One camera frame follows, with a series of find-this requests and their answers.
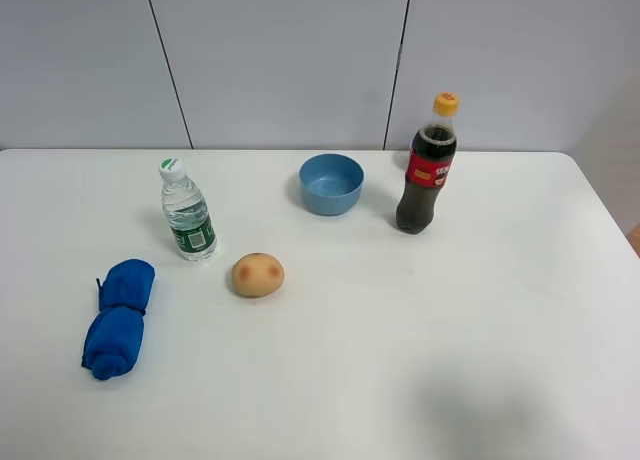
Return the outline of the blue cloth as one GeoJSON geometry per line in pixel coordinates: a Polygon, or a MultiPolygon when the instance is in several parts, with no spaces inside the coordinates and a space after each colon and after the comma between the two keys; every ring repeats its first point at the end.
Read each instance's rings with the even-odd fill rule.
{"type": "Polygon", "coordinates": [[[95,379],[122,376],[135,366],[154,279],[152,265],[129,259],[96,281],[99,313],[87,331],[81,359],[95,379]]]}

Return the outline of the blue bowl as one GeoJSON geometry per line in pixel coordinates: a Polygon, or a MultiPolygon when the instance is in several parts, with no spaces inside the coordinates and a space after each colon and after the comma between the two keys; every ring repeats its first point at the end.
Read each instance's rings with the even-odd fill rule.
{"type": "Polygon", "coordinates": [[[339,216],[358,202],[365,175],[352,158],[325,153],[306,160],[298,178],[302,201],[308,210],[323,216],[339,216]]]}

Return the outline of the tan potato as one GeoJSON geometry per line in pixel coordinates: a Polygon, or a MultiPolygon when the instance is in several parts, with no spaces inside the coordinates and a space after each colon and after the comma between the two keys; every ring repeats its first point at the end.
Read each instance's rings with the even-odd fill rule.
{"type": "Polygon", "coordinates": [[[261,298],[278,290],[284,283],[281,263],[266,253],[250,253],[240,258],[231,269],[235,292],[245,298],[261,298]]]}

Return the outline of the cola bottle yellow cap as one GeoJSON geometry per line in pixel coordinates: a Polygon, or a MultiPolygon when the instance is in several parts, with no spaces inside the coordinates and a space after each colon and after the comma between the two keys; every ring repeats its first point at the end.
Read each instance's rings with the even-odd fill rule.
{"type": "Polygon", "coordinates": [[[434,218],[436,200],[457,149],[453,119],[458,108],[456,94],[439,93],[431,118],[412,140],[404,191],[396,208],[396,224],[405,233],[421,233],[434,218]]]}

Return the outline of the clear water bottle green cap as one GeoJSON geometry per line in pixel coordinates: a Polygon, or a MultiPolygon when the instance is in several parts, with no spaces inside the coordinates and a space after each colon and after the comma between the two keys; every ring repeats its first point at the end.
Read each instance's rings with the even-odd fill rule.
{"type": "Polygon", "coordinates": [[[180,255],[191,262],[209,258],[216,249],[217,236],[201,189],[179,158],[163,160],[158,170],[163,182],[162,210],[180,255]]]}

